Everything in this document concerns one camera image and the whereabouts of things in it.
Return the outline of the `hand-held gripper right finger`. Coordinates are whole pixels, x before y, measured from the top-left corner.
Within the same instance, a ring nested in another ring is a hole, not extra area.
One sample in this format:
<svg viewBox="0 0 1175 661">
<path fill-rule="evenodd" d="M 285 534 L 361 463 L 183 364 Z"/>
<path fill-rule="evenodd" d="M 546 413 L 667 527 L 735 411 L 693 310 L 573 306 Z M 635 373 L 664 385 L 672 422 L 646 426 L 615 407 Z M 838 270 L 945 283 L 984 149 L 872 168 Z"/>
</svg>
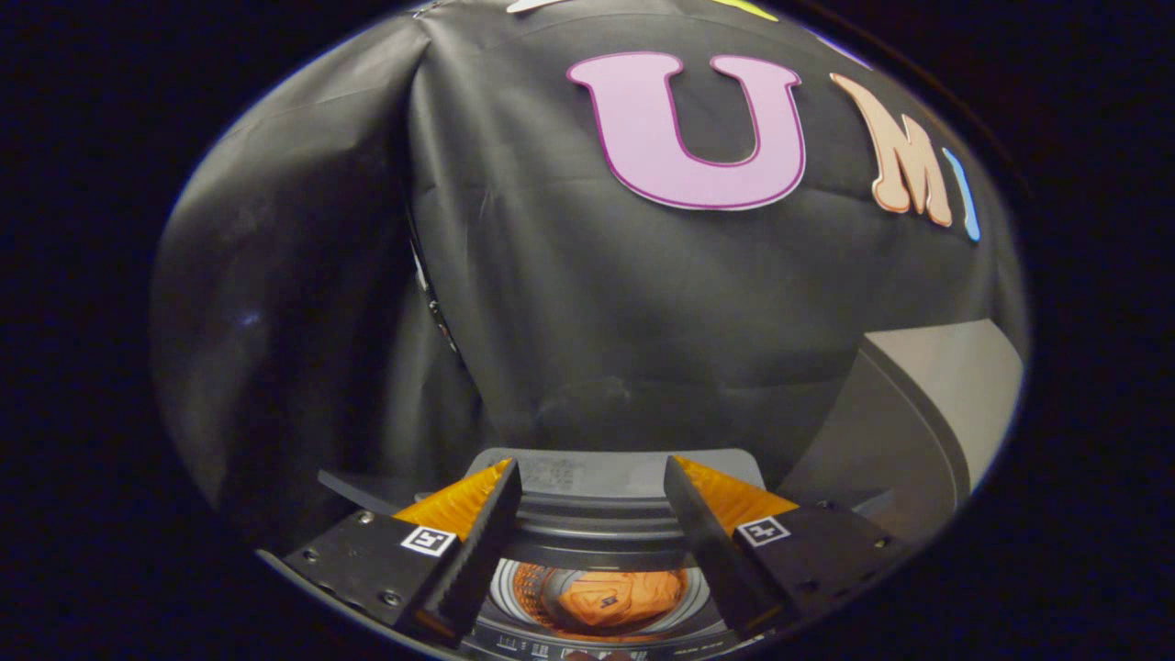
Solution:
<svg viewBox="0 0 1175 661">
<path fill-rule="evenodd" d="M 743 639 L 814 623 L 908 553 L 850 508 L 798 505 L 684 456 L 667 457 L 663 487 L 723 622 Z"/>
</svg>

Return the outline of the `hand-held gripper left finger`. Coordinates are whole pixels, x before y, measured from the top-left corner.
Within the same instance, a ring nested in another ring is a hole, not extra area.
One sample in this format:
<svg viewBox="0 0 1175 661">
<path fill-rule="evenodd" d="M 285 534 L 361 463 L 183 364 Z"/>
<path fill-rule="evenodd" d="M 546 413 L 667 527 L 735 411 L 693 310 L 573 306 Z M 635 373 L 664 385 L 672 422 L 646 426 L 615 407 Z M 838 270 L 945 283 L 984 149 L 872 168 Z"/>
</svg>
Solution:
<svg viewBox="0 0 1175 661">
<path fill-rule="evenodd" d="M 257 555 L 327 611 L 398 645 L 458 645 L 474 630 L 515 530 L 521 465 L 505 459 L 415 505 L 391 503 L 389 477 L 318 483 L 355 506 L 286 555 Z"/>
</svg>

